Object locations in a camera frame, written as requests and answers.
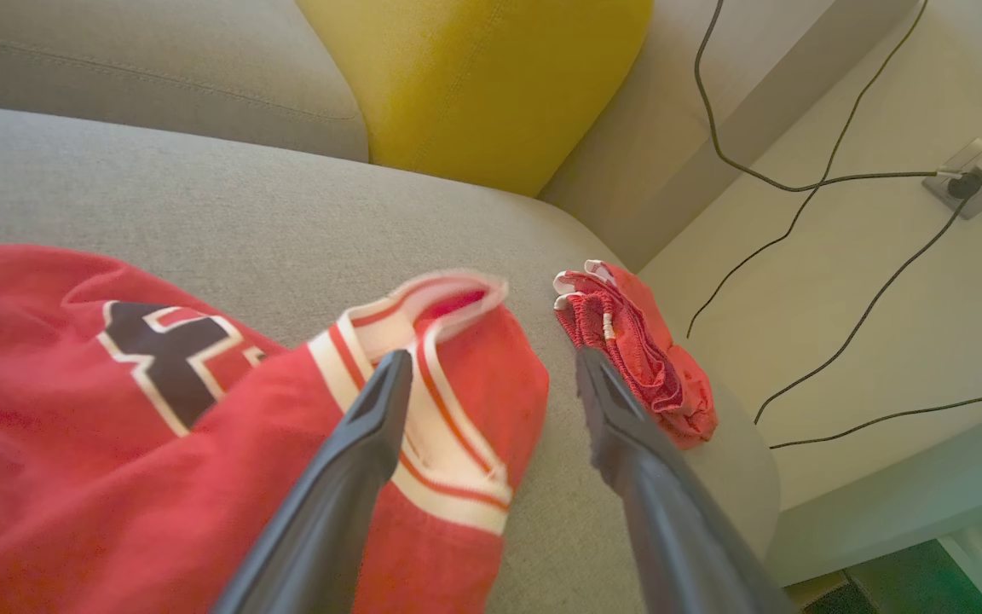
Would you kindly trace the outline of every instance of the red garment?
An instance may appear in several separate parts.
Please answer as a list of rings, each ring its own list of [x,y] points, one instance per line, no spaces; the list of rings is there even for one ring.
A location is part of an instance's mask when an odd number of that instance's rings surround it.
[[[574,345],[602,350],[679,448],[710,439],[718,426],[710,381],[674,344],[646,284],[589,260],[584,272],[560,273],[553,286],[560,293],[556,316]]]
[[[355,611],[482,610],[548,390],[504,296],[424,277],[285,350],[122,262],[0,247],[0,611],[210,609],[398,347],[404,452]]]

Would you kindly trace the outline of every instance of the yellow cushion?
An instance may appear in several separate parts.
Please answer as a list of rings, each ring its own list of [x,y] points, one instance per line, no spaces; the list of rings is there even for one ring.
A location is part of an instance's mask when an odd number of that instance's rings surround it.
[[[627,76],[651,0],[297,0],[374,164],[536,195]]]

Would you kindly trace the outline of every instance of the gray sofa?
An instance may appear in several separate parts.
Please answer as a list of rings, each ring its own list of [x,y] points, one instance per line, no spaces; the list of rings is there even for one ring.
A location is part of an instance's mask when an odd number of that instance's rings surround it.
[[[537,200],[352,162],[366,159],[354,98],[292,4],[266,3],[280,11],[269,17],[275,49],[316,54],[289,66],[299,87],[254,72],[272,47],[223,49],[215,28],[229,30],[228,14],[188,25],[175,3],[141,3],[153,46],[166,48],[131,57],[137,47],[82,39],[77,24],[57,31],[42,3],[9,4],[23,19],[0,24],[0,107],[37,113],[0,108],[0,242],[129,261],[288,346],[420,273],[506,276],[507,306],[551,391],[488,611],[643,610],[619,499],[589,467],[574,349],[551,310],[558,271],[617,261],[593,233]],[[102,27],[139,26],[137,15],[104,15],[110,4],[83,4]],[[300,34],[283,11],[299,16]],[[190,45],[176,43],[177,27]],[[721,374],[710,376],[720,425],[686,459],[763,557],[779,512],[775,462]]]

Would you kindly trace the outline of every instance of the wall socket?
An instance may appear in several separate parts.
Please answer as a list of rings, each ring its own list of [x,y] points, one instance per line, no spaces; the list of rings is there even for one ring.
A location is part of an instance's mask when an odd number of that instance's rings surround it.
[[[951,159],[947,159],[946,163],[942,164],[942,167],[948,168],[950,171],[964,172],[971,171],[979,163],[982,163],[981,139],[974,140],[968,145],[965,145],[965,148],[958,152],[957,155],[952,156]],[[950,177],[928,177],[927,179],[923,179],[923,187],[931,190],[931,194],[938,197],[943,202],[943,205],[955,211],[957,210],[957,206],[962,203],[962,199],[957,199],[950,195],[950,190],[948,190],[950,180]],[[969,218],[981,211],[982,188],[979,188],[979,192],[969,200],[969,203],[965,205],[965,209],[962,209],[960,217],[969,220]]]

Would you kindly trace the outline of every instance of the electrical wire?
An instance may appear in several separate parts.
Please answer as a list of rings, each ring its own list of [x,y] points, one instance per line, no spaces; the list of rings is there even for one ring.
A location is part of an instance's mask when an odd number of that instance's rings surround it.
[[[834,177],[831,179],[822,179],[821,182],[810,183],[810,185],[807,186],[791,187],[791,186],[784,185],[784,183],[776,182],[775,179],[772,179],[767,175],[761,174],[761,172],[753,171],[752,168],[748,168],[747,166],[734,162],[734,160],[729,159],[729,157],[726,157],[725,153],[722,153],[722,147],[718,142],[718,128],[716,125],[716,121],[714,121],[714,109],[712,108],[712,105],[710,105],[710,98],[707,96],[707,89],[706,87],[704,87],[704,84],[702,84],[702,75],[699,72],[699,65],[701,65],[702,63],[702,52],[704,52],[704,50],[707,48],[707,43],[710,40],[710,35],[712,35],[712,32],[714,32],[714,25],[718,23],[718,16],[722,12],[722,3],[724,3],[724,0],[718,0],[716,5],[714,5],[714,15],[710,17],[710,25],[707,26],[707,32],[704,35],[704,38],[702,38],[702,43],[699,43],[699,50],[696,52],[696,59],[695,59],[696,87],[698,87],[699,89],[699,97],[702,98],[702,105],[707,110],[707,124],[709,124],[710,127],[710,142],[714,146],[714,152],[718,155],[720,159],[722,159],[722,162],[729,164],[733,168],[736,168],[738,171],[747,172],[747,174],[752,175],[757,179],[760,179],[761,182],[769,183],[769,185],[771,185],[772,187],[779,188],[780,190],[784,190],[788,192],[805,192],[822,186],[829,186],[831,185],[831,183],[853,182],[853,180],[857,180],[857,179],[888,179],[888,178],[895,178],[895,177],[935,177],[939,174],[937,171],[869,172],[869,174],[863,174],[863,175],[845,175],[842,177]]]
[[[952,409],[960,408],[962,405],[971,405],[972,403],[982,403],[982,397],[979,399],[969,399],[967,401],[961,401],[960,403],[951,403],[948,405],[939,405],[937,408],[925,408],[925,409],[912,409],[910,412],[900,412],[896,414],[889,414],[888,416],[882,416],[880,419],[870,420],[868,423],[860,424],[854,428],[848,429],[848,431],[841,432],[838,435],[833,435],[831,437],[819,437],[818,439],[802,439],[799,442],[786,442],[777,444],[777,446],[771,446],[772,450],[779,450],[779,448],[788,448],[790,446],[804,446],[806,443],[821,443],[821,442],[831,442],[831,440],[839,439],[840,437],[845,437],[852,434],[855,431],[862,431],[863,428],[868,426],[873,426],[880,422],[885,422],[885,420],[892,420],[895,417],[911,416],[916,414],[927,414],[931,412],[940,412],[942,409]]]
[[[730,269],[729,273],[726,273],[725,277],[722,277],[722,281],[718,282],[718,287],[714,288],[714,292],[710,294],[710,298],[707,299],[707,302],[702,304],[702,307],[699,307],[699,310],[695,312],[695,314],[692,316],[692,321],[689,322],[689,331],[687,331],[687,334],[685,335],[687,339],[692,338],[692,327],[695,326],[696,318],[698,318],[699,314],[701,314],[702,311],[705,310],[707,306],[713,302],[714,297],[718,296],[718,293],[720,290],[722,290],[722,287],[725,285],[726,280],[729,280],[730,277],[733,276],[733,273],[736,273],[738,269],[744,267],[745,264],[748,264],[749,260],[756,258],[761,253],[763,253],[767,248],[779,244],[779,242],[783,242],[784,240],[786,240],[787,237],[790,236],[790,233],[794,232],[794,226],[798,224],[798,218],[802,217],[802,212],[806,210],[806,206],[810,205],[810,201],[813,200],[813,197],[815,197],[817,191],[821,190],[821,187],[823,186],[823,182],[825,182],[826,179],[829,179],[829,172],[831,171],[831,167],[833,167],[833,163],[835,162],[835,155],[839,153],[839,147],[843,143],[843,136],[846,136],[846,132],[848,131],[848,129],[851,128],[851,122],[854,120],[854,113],[858,111],[858,105],[862,104],[863,96],[865,96],[866,92],[869,92],[870,87],[872,87],[874,83],[877,82],[877,78],[879,78],[881,74],[885,72],[885,67],[888,67],[889,61],[892,61],[892,56],[896,55],[897,51],[900,51],[901,47],[904,47],[904,43],[907,43],[908,38],[911,38],[911,33],[916,31],[916,26],[919,25],[920,20],[923,19],[923,13],[927,11],[927,3],[930,3],[930,0],[923,0],[923,5],[922,7],[920,7],[919,14],[916,15],[916,19],[913,20],[913,22],[911,23],[911,27],[909,27],[908,31],[904,34],[904,38],[901,38],[900,42],[897,43],[896,47],[892,48],[892,51],[889,52],[888,57],[886,57],[885,61],[881,63],[881,67],[878,67],[877,73],[874,73],[874,77],[870,79],[869,83],[866,83],[866,86],[862,88],[862,92],[858,93],[858,98],[854,100],[854,106],[851,107],[851,112],[849,113],[848,116],[846,116],[846,124],[844,124],[843,129],[840,130],[838,139],[835,139],[835,146],[833,147],[833,152],[831,152],[831,155],[829,156],[829,163],[825,165],[825,171],[823,172],[823,175],[821,177],[821,182],[818,182],[818,185],[813,188],[813,191],[810,192],[810,195],[806,197],[806,201],[802,202],[802,206],[798,207],[798,212],[794,214],[794,220],[790,221],[790,227],[787,228],[787,232],[783,233],[783,236],[777,238],[776,240],[767,242],[766,245],[763,245],[763,247],[757,249],[756,252],[752,252],[751,255],[748,256],[748,258],[745,258],[744,260],[739,262],[739,264],[737,264],[736,267]],[[696,60],[696,75],[697,75],[697,82],[698,82],[698,59]],[[710,101],[707,101],[707,94],[705,90],[702,89],[702,82],[698,82],[698,83],[701,83],[701,85],[699,85],[699,87],[701,87],[699,93],[701,93],[702,98],[704,98],[704,105],[710,108]],[[716,143],[716,151],[718,151],[718,145],[717,145],[718,132],[716,129],[714,129],[713,115],[711,113],[708,113],[707,117],[710,120],[710,124],[712,125],[712,140],[714,143]]]
[[[934,235],[934,238],[928,241],[926,245],[921,247],[919,252],[916,252],[915,256],[912,256],[907,261],[905,261],[904,264],[901,264],[900,268],[897,269],[895,273],[892,273],[892,276],[890,276],[889,280],[885,282],[885,285],[881,287],[881,290],[878,290],[877,294],[874,295],[873,300],[870,300],[869,307],[866,307],[866,311],[862,312],[862,317],[858,318],[857,325],[854,325],[853,330],[851,330],[851,333],[848,335],[848,337],[846,337],[846,341],[843,342],[843,345],[840,347],[840,349],[836,350],[835,354],[831,355],[831,357],[827,359],[827,361],[823,362],[821,366],[813,369],[808,374],[804,374],[804,376],[796,380],[793,384],[788,385],[788,387],[783,388],[779,392],[776,392],[775,394],[772,394],[772,396],[768,397],[768,399],[764,401],[764,404],[760,405],[760,411],[756,412],[756,417],[755,419],[753,419],[753,424],[760,423],[760,416],[764,415],[764,409],[767,409],[768,405],[771,404],[771,401],[775,401],[779,397],[782,397],[783,394],[786,394],[787,392],[791,392],[791,390],[794,389],[797,385],[802,384],[802,382],[815,376],[815,374],[821,373],[830,364],[833,364],[833,362],[835,362],[835,358],[839,358],[840,354],[842,354],[843,351],[846,350],[846,348],[851,344],[851,341],[854,339],[854,335],[858,333],[858,330],[861,329],[863,323],[866,322],[866,318],[869,318],[869,313],[874,309],[874,306],[877,304],[878,300],[881,299],[881,295],[885,294],[885,291],[887,291],[888,288],[892,286],[892,283],[897,280],[897,277],[900,277],[901,273],[904,273],[905,269],[911,266],[912,262],[915,262],[917,259],[919,259],[920,256],[923,256],[923,253],[927,252],[928,249],[931,249],[931,247],[934,246],[934,244],[936,244],[936,242],[938,242],[940,238],[942,238],[942,235],[946,234],[946,230],[950,229],[950,226],[954,225],[954,222],[957,221],[959,215],[962,214],[962,210],[965,209],[965,205],[967,205],[968,202],[972,199],[972,195],[970,195],[970,197],[967,197],[965,200],[962,200],[962,202],[960,202],[960,205],[957,206],[957,210],[954,211],[954,214],[950,215],[950,221],[946,222],[946,225],[943,226],[942,229],[939,230],[939,232]]]

